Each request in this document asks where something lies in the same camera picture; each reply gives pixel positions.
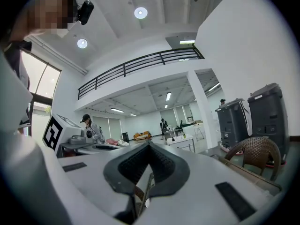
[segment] gray jacket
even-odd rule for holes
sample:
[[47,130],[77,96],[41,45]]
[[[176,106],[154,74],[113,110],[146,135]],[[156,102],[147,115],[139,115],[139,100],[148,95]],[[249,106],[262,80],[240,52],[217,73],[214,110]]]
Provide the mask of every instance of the gray jacket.
[[105,138],[103,134],[100,132],[96,123],[92,122],[90,127],[88,128],[93,134],[93,140],[96,143],[105,143]]

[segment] white ceiling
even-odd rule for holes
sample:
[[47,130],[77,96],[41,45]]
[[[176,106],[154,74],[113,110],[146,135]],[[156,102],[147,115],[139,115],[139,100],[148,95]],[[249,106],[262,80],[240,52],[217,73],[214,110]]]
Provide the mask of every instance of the white ceiling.
[[[91,0],[95,8],[88,23],[77,22],[63,38],[43,34],[37,38],[59,55],[86,68],[96,59],[119,45],[171,32],[197,32],[198,27],[221,0]],[[145,7],[146,18],[134,17],[134,9]],[[77,40],[88,41],[86,49]]]
[[[205,72],[197,74],[199,81],[204,89],[208,91],[218,83],[217,77],[212,69],[207,69]],[[169,101],[166,101],[166,94],[171,92]],[[114,113],[118,115],[129,116],[132,114],[144,114],[153,111],[177,107],[180,105],[193,102],[195,99],[192,88],[188,82],[187,77],[176,78],[167,81],[161,81],[153,84],[148,84],[146,87],[105,99],[104,101],[88,107],[94,112]],[[116,108],[124,111],[124,113],[112,111]]]

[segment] wicker chair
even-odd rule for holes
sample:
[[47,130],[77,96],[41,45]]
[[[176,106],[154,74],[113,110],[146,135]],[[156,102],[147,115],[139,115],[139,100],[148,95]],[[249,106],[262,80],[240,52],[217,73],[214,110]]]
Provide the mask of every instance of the wicker chair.
[[261,169],[260,175],[262,175],[264,168],[269,160],[269,155],[274,160],[274,169],[271,176],[271,181],[274,181],[277,177],[281,158],[280,151],[277,145],[266,137],[250,137],[235,145],[225,156],[225,159],[230,160],[238,151],[243,150],[245,164],[250,164]]

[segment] ceiling light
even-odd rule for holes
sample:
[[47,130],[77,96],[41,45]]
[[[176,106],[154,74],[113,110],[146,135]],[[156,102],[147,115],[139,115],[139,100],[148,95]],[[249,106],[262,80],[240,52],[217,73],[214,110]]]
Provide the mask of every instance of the ceiling light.
[[190,43],[194,43],[195,40],[183,40],[183,41],[180,41],[180,44],[190,44]]
[[138,7],[135,10],[135,17],[138,18],[138,19],[145,18],[147,16],[147,14],[148,14],[148,11],[144,7]]
[[166,99],[166,101],[169,101],[169,100],[170,100],[170,96],[171,96],[171,93],[168,92],[168,93],[167,93],[167,99]]
[[210,92],[211,90],[213,90],[214,88],[216,88],[218,85],[220,85],[220,83],[218,83],[215,86],[213,86],[211,89],[208,90],[208,92]]
[[85,39],[79,39],[77,46],[80,48],[86,48],[88,46],[88,42]]
[[123,112],[124,112],[124,111],[121,111],[121,110],[115,109],[115,108],[112,108],[111,110],[116,111],[116,112],[120,112],[120,113],[123,113]]

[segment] recessed light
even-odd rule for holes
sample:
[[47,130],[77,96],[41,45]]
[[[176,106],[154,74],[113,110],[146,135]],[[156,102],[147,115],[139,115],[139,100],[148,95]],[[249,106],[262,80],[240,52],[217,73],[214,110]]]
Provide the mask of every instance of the recessed light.
[[148,14],[148,11],[144,7],[138,7],[135,10],[135,17],[138,18],[138,19],[145,18],[147,16],[147,14]]
[[116,111],[116,112],[120,112],[120,113],[123,113],[123,112],[124,112],[124,111],[122,111],[122,110],[115,109],[115,108],[111,108],[111,110]]
[[190,44],[190,43],[194,43],[195,40],[183,40],[183,41],[180,41],[180,44]]
[[170,100],[170,97],[171,97],[171,93],[168,92],[168,93],[167,93],[167,99],[166,99],[166,101],[169,101],[169,100]]
[[211,89],[209,89],[208,92],[210,92],[211,90],[213,90],[214,88],[216,88],[218,85],[220,85],[220,83],[217,83],[215,86],[213,86]]
[[88,46],[88,42],[85,39],[79,39],[77,46],[80,48],[86,48]]

